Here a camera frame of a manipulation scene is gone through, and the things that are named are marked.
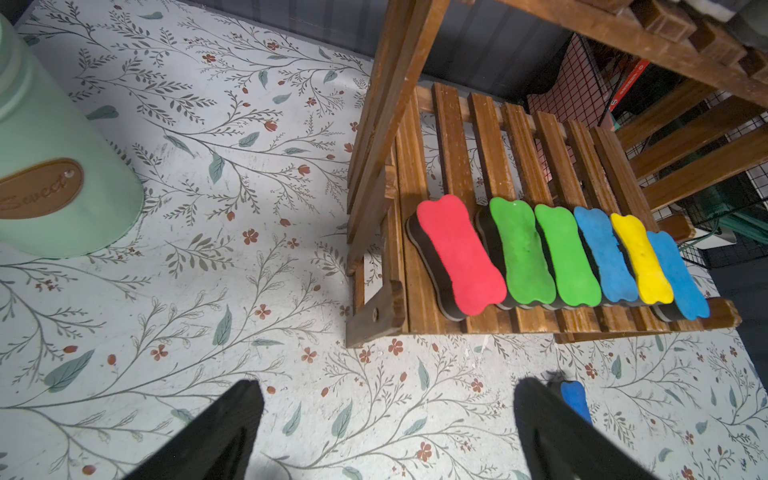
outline leaf pattern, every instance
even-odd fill
[[[230,339],[230,333],[232,331],[232,313],[230,312],[230,306],[227,305],[227,311],[224,317],[219,321],[219,325],[216,327],[216,333],[214,333],[214,345],[221,346]]]
[[[333,421],[333,427],[331,428],[331,435],[340,439],[346,434],[346,427],[349,426],[349,420],[352,418],[352,404],[353,401],[349,401],[349,405],[341,411],[341,413]]]
[[[213,153],[213,156],[214,158],[210,161],[210,165],[208,166],[208,174],[210,175],[211,181],[216,183],[221,178],[221,172],[224,170],[224,159],[216,152]]]
[[[290,437],[299,428],[299,422],[301,422],[301,403],[296,407],[290,420],[283,426],[283,434]]]
[[[261,471],[529,480],[513,388],[556,371],[584,384],[595,427],[658,478],[768,470],[768,397],[735,331],[343,348],[347,167],[370,61],[171,0],[41,0],[18,31],[83,115],[119,111],[91,126],[134,169],[145,205],[124,238],[87,256],[0,245],[0,408],[35,457],[0,455],[9,478],[122,478],[235,382],[258,379]],[[437,198],[435,117],[421,119]],[[366,254],[368,299],[380,251]]]
[[[53,369],[43,380],[43,383],[48,386],[48,391],[55,393],[67,388],[80,375],[80,372],[83,371],[88,362],[91,361],[93,354],[94,350],[89,350],[78,358]]]

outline blue eraser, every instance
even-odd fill
[[[680,313],[689,320],[709,318],[710,305],[691,277],[672,236],[667,232],[648,232],[648,240],[659,259],[661,271],[672,286],[674,302]]]
[[[640,297],[637,282],[629,273],[624,254],[619,250],[611,219],[602,210],[583,207],[574,208],[574,217],[598,266],[600,287],[605,298],[611,303],[636,302]]]
[[[592,417],[589,415],[587,406],[587,393],[581,382],[563,382],[560,384],[560,393],[563,400],[568,404],[581,418],[592,425]]]

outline wooden frame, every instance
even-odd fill
[[[349,167],[348,241],[352,244],[348,274],[355,276],[355,315],[347,320],[346,345],[360,346],[384,335],[399,333],[554,333],[558,342],[621,338],[670,331],[726,328],[741,322],[733,304],[709,299],[712,316],[703,321],[661,322],[648,307],[602,306],[552,312],[536,307],[506,312],[490,306],[460,323],[447,320],[437,307],[432,281],[418,251],[404,240],[403,223],[421,201],[429,198],[419,111],[434,113],[446,193],[459,197],[471,214],[477,209],[469,170],[464,123],[472,123],[488,197],[514,200],[516,193],[502,143],[505,131],[523,183],[523,199],[530,204],[597,207],[607,213],[632,214],[647,230],[662,229],[680,242],[694,235],[685,216],[658,223],[653,209],[702,190],[768,158],[768,127],[760,128],[700,160],[707,168],[691,169],[641,190],[638,174],[659,171],[719,137],[768,105],[768,85],[751,80],[741,71],[736,78],[728,67],[643,30],[631,13],[603,12],[576,0],[500,0],[544,20],[574,29],[599,41],[643,55],[659,65],[688,74],[696,80],[648,108],[616,135],[603,128],[588,129],[576,121],[561,124],[543,112],[526,114],[513,104],[497,106],[487,96],[465,99],[455,88],[434,84],[432,90],[415,86],[418,74],[435,39],[448,0],[390,0],[376,52],[372,84],[366,96],[361,125]],[[596,23],[599,19],[604,24]],[[648,45],[663,52],[646,51]],[[733,98],[701,119],[669,136],[662,149],[650,149],[632,162],[624,149],[662,128],[713,93],[730,88],[746,98]],[[553,177],[545,180],[535,148],[541,142]],[[570,147],[575,164],[568,155]],[[362,253],[380,229],[382,289],[363,302]]]

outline wooden shelf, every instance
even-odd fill
[[[645,31],[629,8],[613,15],[577,0],[498,1],[768,108],[768,84],[748,78],[739,65],[728,67],[700,54],[689,41],[675,43]]]

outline wooden post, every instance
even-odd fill
[[[371,190],[384,165],[448,5],[449,0],[392,0],[387,6],[366,110],[350,161],[348,212],[358,192]],[[348,228],[348,241],[356,228],[355,224]]]

